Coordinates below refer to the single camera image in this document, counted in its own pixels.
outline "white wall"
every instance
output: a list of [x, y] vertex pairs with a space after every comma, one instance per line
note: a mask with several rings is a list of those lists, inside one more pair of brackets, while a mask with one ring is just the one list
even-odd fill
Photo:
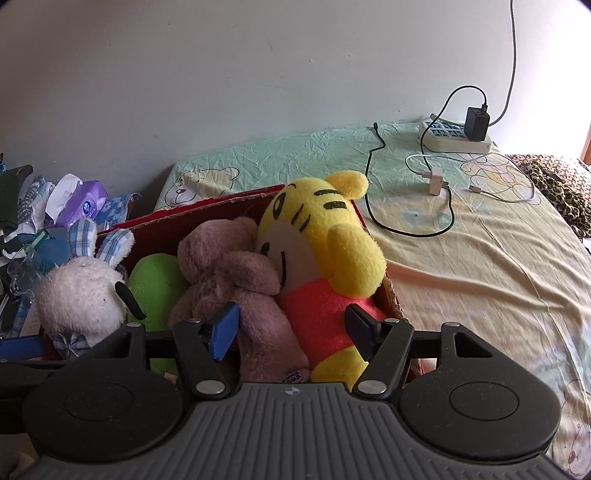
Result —
[[[152, 192], [207, 150], [417, 119], [474, 83], [502, 110], [509, 0], [11, 0], [0, 9], [0, 151], [57, 181]], [[591, 121], [591, 14], [515, 0], [518, 69], [491, 136], [578, 156]], [[462, 92], [449, 115], [479, 105]], [[545, 128], [559, 122], [555, 135]]]

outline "charging cable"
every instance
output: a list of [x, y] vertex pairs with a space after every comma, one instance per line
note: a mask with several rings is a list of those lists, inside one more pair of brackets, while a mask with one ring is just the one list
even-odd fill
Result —
[[[488, 124], [489, 127], [492, 127], [493, 125], [496, 125], [497, 123], [499, 123], [501, 121], [501, 119], [505, 116], [505, 114], [507, 113], [507, 109], [509, 108], [509, 101], [511, 100], [511, 93], [513, 92], [513, 84], [515, 83], [515, 71], [517, 69], [517, 39], [515, 37], [515, 12], [513, 9], [513, 1], [514, 0], [509, 0], [509, 12], [511, 13], [511, 34], [512, 34], [512, 38], [513, 38], [513, 68], [511, 71], [511, 81], [509, 83], [509, 89], [507, 91], [507, 98], [505, 100], [505, 107], [503, 108], [503, 111], [497, 117], [497, 119], [492, 121], [490, 124]], [[430, 115], [430, 118], [433, 121], [439, 119], [439, 121], [441, 121], [445, 124], [455, 125], [457, 127], [464, 128], [464, 124], [459, 123], [459, 122], [452, 122], [450, 120], [445, 120], [443, 118], [439, 118], [439, 116], [435, 115], [434, 113], [432, 113]]]
[[[499, 152], [488, 152], [488, 153], [485, 153], [484, 155], [479, 155], [479, 156], [477, 156], [477, 157], [475, 157], [475, 158], [471, 158], [470, 160], [466, 160], [466, 159], [461, 159], [461, 160], [460, 160], [460, 159], [458, 159], [458, 158], [450, 157], [450, 156], [448, 156], [448, 155], [430, 155], [430, 154], [427, 154], [427, 155], [422, 155], [422, 154], [414, 154], [414, 155], [409, 155], [408, 157], [406, 157], [406, 158], [404, 159], [404, 163], [405, 163], [405, 165], [407, 166], [407, 168], [408, 168], [408, 169], [409, 169], [411, 172], [413, 172], [415, 175], [420, 175], [421, 177], [424, 177], [424, 178], [429, 178], [429, 179], [430, 179], [430, 178], [431, 178], [431, 175], [430, 175], [430, 174], [431, 174], [431, 172], [432, 172], [432, 171], [434, 171], [434, 170], [435, 170], [435, 168], [439, 169], [438, 167], [432, 167], [432, 171], [417, 171], [417, 170], [413, 170], [413, 169], [411, 168], [411, 166], [408, 164], [408, 161], [409, 161], [411, 158], [416, 158], [416, 157], [431, 157], [431, 158], [445, 158], [445, 159], [447, 159], [447, 160], [453, 160], [453, 161], [457, 161], [457, 162], [460, 162], [460, 163], [462, 163], [462, 164], [464, 164], [464, 163], [476, 163], [476, 164], [483, 164], [484, 162], [479, 162], [478, 160], [480, 160], [481, 158], [486, 158], [486, 157], [492, 156], [492, 155], [498, 155], [498, 156], [500, 156], [500, 157], [503, 157], [504, 159], [506, 159], [506, 160], [507, 160], [507, 163], [506, 163], [506, 164], [509, 164], [509, 163], [511, 162], [511, 160], [509, 160], [509, 159], [508, 159], [506, 156], [504, 156], [502, 153], [499, 153]], [[484, 190], [483, 188], [481, 188], [481, 187], [479, 187], [479, 186], [477, 186], [477, 185], [472, 185], [472, 181], [470, 181], [470, 186], [468, 187], [468, 189], [469, 189], [471, 192], [474, 192], [474, 193], [482, 193], [482, 194], [484, 194], [484, 195], [487, 195], [487, 196], [489, 196], [489, 197], [491, 197], [491, 198], [494, 198], [495, 200], [498, 200], [498, 201], [500, 201], [500, 202], [505, 202], [505, 203], [522, 203], [522, 202], [530, 202], [531, 200], [533, 200], [533, 199], [535, 198], [535, 184], [534, 184], [534, 182], [531, 180], [531, 178], [529, 178], [527, 175], [525, 175], [523, 172], [521, 172], [521, 170], [519, 170], [519, 172], [520, 172], [520, 173], [521, 173], [521, 174], [522, 174], [522, 175], [523, 175], [523, 176], [524, 176], [524, 177], [525, 177], [525, 178], [528, 180], [528, 182], [530, 183], [531, 195], [530, 195], [530, 197], [529, 197], [529, 198], [526, 198], [526, 199], [517, 199], [517, 200], [508, 200], [508, 199], [504, 199], [503, 197], [500, 197], [500, 196], [499, 196], [499, 193], [502, 193], [502, 192], [489, 192], [489, 191], [487, 191], [487, 190]]]
[[423, 134], [421, 135], [421, 138], [419, 140], [419, 145], [421, 147], [421, 154], [423, 157], [423, 161], [425, 162], [425, 165], [427, 166], [427, 168], [429, 170], [431, 170], [431, 165], [429, 165], [429, 162], [427, 161], [427, 155], [425, 155], [425, 150], [423, 148], [423, 140], [425, 139], [425, 135], [427, 135], [427, 132], [429, 130], [431, 130], [431, 127], [433, 126], [433, 124], [435, 122], [437, 122], [437, 120], [439, 120], [439, 118], [443, 115], [443, 112], [445, 111], [445, 109], [447, 108], [447, 104], [449, 103], [449, 101], [452, 99], [452, 97], [459, 92], [460, 90], [464, 90], [467, 88], [472, 88], [474, 90], [478, 90], [482, 96], [484, 97], [484, 103], [482, 104], [482, 107], [480, 108], [482, 112], [486, 112], [486, 110], [488, 109], [487, 103], [486, 103], [486, 94], [484, 93], [484, 90], [482, 90], [480, 87], [477, 87], [475, 85], [462, 85], [461, 87], [456, 88], [452, 93], [449, 94], [449, 97], [447, 97], [447, 100], [445, 101], [445, 103], [443, 104], [443, 108], [441, 109], [441, 111], [435, 116], [435, 118], [431, 121], [430, 124], [427, 125], [427, 128], [423, 131]]
[[[376, 151], [376, 150], [382, 150], [384, 148], [386, 148], [386, 142], [384, 141], [384, 139], [381, 137], [381, 135], [379, 134], [378, 131], [378, 123], [374, 122], [374, 132], [375, 135], [379, 138], [380, 142], [382, 143], [382, 145], [380, 147], [376, 147], [376, 148], [372, 148], [371, 150], [369, 150], [369, 155], [368, 155], [368, 162], [367, 165], [365, 166], [365, 176], [368, 176], [369, 173], [369, 166], [371, 164], [371, 159], [372, 159], [372, 154]], [[436, 175], [437, 172], [434, 174], [433, 173], [433, 169], [429, 166], [429, 173], [430, 176], [428, 176], [428, 178], [430, 178], [430, 183], [431, 181], [437, 181], [437, 177]], [[381, 223], [374, 215], [374, 213], [371, 211], [371, 207], [369, 205], [369, 196], [367, 193], [365, 193], [365, 206], [367, 207], [369, 216], [371, 217], [371, 219], [374, 221], [374, 223], [380, 227], [383, 228], [384, 230], [388, 231], [388, 232], [392, 232], [392, 233], [397, 233], [399, 235], [404, 235], [404, 236], [411, 236], [413, 238], [431, 238], [437, 235], [442, 235], [445, 232], [449, 231], [454, 223], [456, 222], [456, 214], [453, 211], [453, 207], [452, 207], [452, 190], [451, 188], [447, 185], [443, 185], [443, 178], [441, 177], [441, 185], [439, 190], [441, 191], [441, 188], [445, 188], [447, 190], [447, 205], [449, 207], [449, 212], [452, 215], [452, 220], [449, 222], [449, 225], [447, 227], [445, 227], [442, 230], [439, 230], [437, 232], [433, 232], [433, 233], [411, 233], [411, 232], [404, 232], [402, 230], [396, 230], [395, 228], [391, 228], [387, 225], [384, 225], [383, 223]]]

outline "gray ribbed surface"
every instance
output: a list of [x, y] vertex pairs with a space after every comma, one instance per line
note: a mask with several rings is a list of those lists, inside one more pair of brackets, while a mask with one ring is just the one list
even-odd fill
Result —
[[[289, 395], [293, 388], [299, 389]], [[391, 408], [351, 397], [341, 384], [245, 384], [199, 404], [152, 452], [111, 465], [44, 458], [23, 480], [564, 479], [545, 458], [520, 465], [462, 465], [427, 450]]]

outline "tiger plush ear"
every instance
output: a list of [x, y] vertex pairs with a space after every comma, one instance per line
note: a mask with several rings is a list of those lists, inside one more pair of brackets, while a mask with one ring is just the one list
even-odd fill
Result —
[[324, 179], [330, 183], [346, 200], [360, 199], [368, 191], [368, 179], [359, 171], [343, 170]]

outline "black circular pad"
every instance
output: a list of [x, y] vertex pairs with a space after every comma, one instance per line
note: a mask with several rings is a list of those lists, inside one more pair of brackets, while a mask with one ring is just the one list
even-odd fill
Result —
[[500, 420], [511, 415], [519, 398], [503, 385], [472, 382], [456, 387], [449, 395], [456, 412], [474, 420]]
[[107, 421], [126, 413], [134, 402], [133, 394], [116, 383], [98, 382], [79, 385], [66, 395], [64, 407], [79, 420]]
[[425, 442], [485, 461], [543, 452], [560, 420], [550, 388], [509, 359], [456, 358], [402, 391], [400, 414]]
[[41, 451], [73, 462], [114, 462], [153, 448], [179, 423], [181, 394], [168, 380], [117, 361], [84, 364], [51, 377], [23, 403], [25, 427]]

